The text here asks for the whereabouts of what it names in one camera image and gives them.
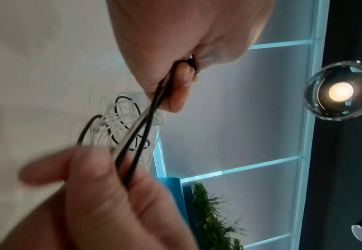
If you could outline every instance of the black lamp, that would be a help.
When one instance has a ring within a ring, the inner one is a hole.
[[[362,115],[362,63],[345,61],[331,64],[308,83],[305,105],[316,117],[342,121]]]

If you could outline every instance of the dark wall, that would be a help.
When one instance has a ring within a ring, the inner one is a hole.
[[[332,0],[323,65],[362,61],[362,0]],[[362,220],[362,117],[316,120],[301,250],[362,249],[351,225]]]

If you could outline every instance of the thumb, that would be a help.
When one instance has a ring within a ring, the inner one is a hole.
[[[66,222],[78,249],[147,249],[153,241],[131,209],[108,149],[77,154],[65,185]]]

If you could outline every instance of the green plant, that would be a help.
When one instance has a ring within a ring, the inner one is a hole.
[[[222,219],[218,205],[224,202],[223,197],[210,196],[200,182],[193,185],[193,203],[196,206],[206,241],[206,250],[242,250],[244,247],[238,239],[230,236],[231,232],[240,233],[242,229],[228,225],[226,218]]]

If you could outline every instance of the white wire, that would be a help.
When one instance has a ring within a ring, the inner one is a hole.
[[[119,96],[126,96],[132,99],[132,96],[129,93],[121,92],[119,93]],[[95,123],[95,126],[91,127],[91,134],[90,134],[90,140],[92,145],[104,145],[104,146],[117,146],[116,143],[112,140],[112,136],[116,139],[117,142],[120,142],[122,138],[127,134],[129,131],[125,126],[128,126],[129,128],[132,127],[132,125],[135,123],[136,120],[139,118],[139,114],[137,113],[137,110],[134,106],[134,103],[136,103],[133,100],[122,100],[115,102],[110,102],[108,105],[107,111],[103,114],[103,117],[99,119],[97,123]],[[136,103],[140,110],[145,110],[148,106],[146,103]],[[160,138],[160,130],[161,126],[158,126],[159,131],[159,138]],[[139,163],[149,171],[150,169],[150,163],[152,162],[153,158],[153,150],[156,147],[159,138],[155,138],[155,143],[150,143],[148,146],[144,145],[146,147],[141,154],[141,157],[139,159]]]

